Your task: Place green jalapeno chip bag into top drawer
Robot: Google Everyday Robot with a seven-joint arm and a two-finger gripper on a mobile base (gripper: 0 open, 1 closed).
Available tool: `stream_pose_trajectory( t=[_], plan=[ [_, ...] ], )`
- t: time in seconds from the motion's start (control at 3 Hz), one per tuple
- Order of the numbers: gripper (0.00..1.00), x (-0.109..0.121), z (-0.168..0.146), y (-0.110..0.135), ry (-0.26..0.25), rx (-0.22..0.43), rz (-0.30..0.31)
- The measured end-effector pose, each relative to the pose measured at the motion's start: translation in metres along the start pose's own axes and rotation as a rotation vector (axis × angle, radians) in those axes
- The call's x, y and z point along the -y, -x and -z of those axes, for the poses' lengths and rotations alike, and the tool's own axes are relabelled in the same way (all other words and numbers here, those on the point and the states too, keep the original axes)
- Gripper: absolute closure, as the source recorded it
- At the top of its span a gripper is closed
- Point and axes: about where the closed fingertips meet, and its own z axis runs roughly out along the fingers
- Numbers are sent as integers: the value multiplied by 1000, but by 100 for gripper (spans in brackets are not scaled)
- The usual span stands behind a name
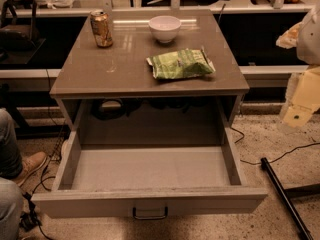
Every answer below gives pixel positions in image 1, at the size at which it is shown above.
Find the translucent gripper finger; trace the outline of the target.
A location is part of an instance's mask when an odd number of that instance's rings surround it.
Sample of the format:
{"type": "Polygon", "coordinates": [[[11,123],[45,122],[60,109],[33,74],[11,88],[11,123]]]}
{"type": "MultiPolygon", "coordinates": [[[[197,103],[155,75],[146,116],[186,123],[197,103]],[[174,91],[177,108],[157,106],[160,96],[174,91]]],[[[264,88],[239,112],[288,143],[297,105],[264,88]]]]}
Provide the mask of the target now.
{"type": "Polygon", "coordinates": [[[295,132],[294,128],[290,127],[287,123],[284,122],[284,116],[285,116],[285,113],[288,111],[290,100],[296,90],[296,87],[299,81],[299,76],[300,76],[299,73],[291,74],[287,83],[287,88],[285,93],[285,102],[279,113],[279,122],[277,123],[277,127],[284,134],[292,134],[295,132]]]}
{"type": "Polygon", "coordinates": [[[285,49],[296,47],[299,43],[300,28],[301,22],[290,27],[285,33],[278,37],[276,40],[276,45],[285,49]]]}

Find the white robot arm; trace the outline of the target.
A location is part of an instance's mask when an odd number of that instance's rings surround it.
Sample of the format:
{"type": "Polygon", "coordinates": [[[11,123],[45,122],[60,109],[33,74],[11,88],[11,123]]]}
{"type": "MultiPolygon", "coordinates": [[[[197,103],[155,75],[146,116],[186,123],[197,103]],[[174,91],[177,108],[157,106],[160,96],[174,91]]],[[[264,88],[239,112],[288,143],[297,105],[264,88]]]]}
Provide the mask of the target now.
{"type": "Polygon", "coordinates": [[[280,112],[283,124],[302,127],[320,109],[320,4],[282,34],[276,45],[285,49],[295,47],[298,59],[308,64],[303,73],[291,75],[280,112]]]}

